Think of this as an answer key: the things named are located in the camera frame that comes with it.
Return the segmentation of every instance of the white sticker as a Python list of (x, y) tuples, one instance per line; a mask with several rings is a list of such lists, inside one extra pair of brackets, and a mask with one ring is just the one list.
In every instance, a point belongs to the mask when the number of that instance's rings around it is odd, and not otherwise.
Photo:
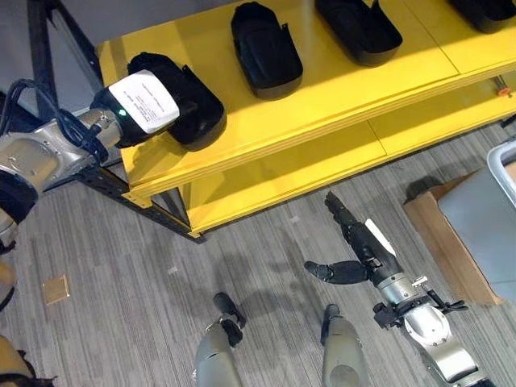
[(149, 134), (179, 117), (174, 98), (148, 70), (123, 78), (109, 90), (139, 127)]
[(394, 251), (393, 246), (389, 243), (387, 238), (385, 238), (384, 233), (380, 231), (378, 226), (371, 219), (365, 221), (365, 226), (372, 232), (374, 237), (380, 241), (385, 250), (390, 252), (393, 256), (396, 256), (396, 252)]

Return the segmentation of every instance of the brown box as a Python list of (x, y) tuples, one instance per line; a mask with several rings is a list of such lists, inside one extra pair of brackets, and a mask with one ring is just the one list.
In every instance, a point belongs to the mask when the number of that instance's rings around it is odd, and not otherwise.
[(493, 292), (437, 203), (462, 180), (464, 178), (437, 186), (406, 203), (403, 208), (456, 296), (479, 304), (498, 305), (505, 300)]

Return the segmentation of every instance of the gray bin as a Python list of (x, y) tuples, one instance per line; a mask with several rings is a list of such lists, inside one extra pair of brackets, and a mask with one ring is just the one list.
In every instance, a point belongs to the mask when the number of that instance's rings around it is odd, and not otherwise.
[(439, 207), (493, 291), (516, 301), (516, 184), (504, 164), (516, 160), (516, 140), (492, 149), (487, 167), (439, 200)]

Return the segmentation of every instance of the gray carpet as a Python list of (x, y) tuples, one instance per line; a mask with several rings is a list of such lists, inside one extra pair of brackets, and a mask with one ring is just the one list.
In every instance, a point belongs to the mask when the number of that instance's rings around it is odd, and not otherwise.
[[(410, 183), (449, 181), (479, 169), (516, 127), (482, 128), (359, 176), (334, 190), (359, 217), (372, 217), (411, 276), (425, 274), (446, 299), (447, 283), (405, 216)], [(327, 189), (207, 234), (196, 245), (102, 195), (72, 183), (38, 203), (10, 255), (18, 292), (0, 328), (40, 375), (65, 385), (194, 385), (196, 346), (217, 317), (219, 290), (249, 317), (236, 349), (246, 386), (320, 385), (324, 306), (336, 302), (364, 343), (371, 386), (436, 386), (398, 331), (372, 319), (381, 300), (370, 284), (325, 285), (305, 260), (352, 259), (323, 205)], [(41, 284), (66, 274), (71, 298), (46, 307)], [(516, 385), (516, 306), (450, 315), (451, 326), (498, 387)]]

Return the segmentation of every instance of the shelf board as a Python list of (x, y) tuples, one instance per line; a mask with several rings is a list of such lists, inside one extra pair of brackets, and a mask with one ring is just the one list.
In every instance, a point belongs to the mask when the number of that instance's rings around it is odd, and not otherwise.
[[(506, 76), (516, 86), (516, 76)], [(202, 232), (516, 111), (491, 81), (443, 94), (202, 177), (180, 190), (193, 232)]]
[(385, 156), (367, 122), (180, 187), (193, 232), (356, 173)]
[[(516, 72), (503, 77), (516, 90)], [(387, 154), (401, 155), (515, 113), (516, 97), (498, 97), (496, 92), (494, 82), (487, 80), (383, 114), (369, 123)]]
[(516, 60), (516, 18), (495, 34), (483, 34), (449, 0), (405, 2), (461, 74)]
[(391, 61), (374, 69), (353, 63), (315, 12), (313, 0), (261, 3), (274, 9), (281, 23), (289, 24), (305, 69), (300, 89), (279, 101), (255, 98), (239, 67), (230, 29), (239, 3), (137, 31), (98, 47), (107, 84), (127, 75), (125, 67), (133, 56), (158, 52), (190, 66), (227, 108), (225, 132), (200, 152), (186, 152), (168, 134), (123, 150), (135, 194), (148, 197), (297, 146), (442, 93), (450, 85), (459, 87), (466, 80), (455, 79), (457, 70), (403, 0), (382, 3), (404, 42)]

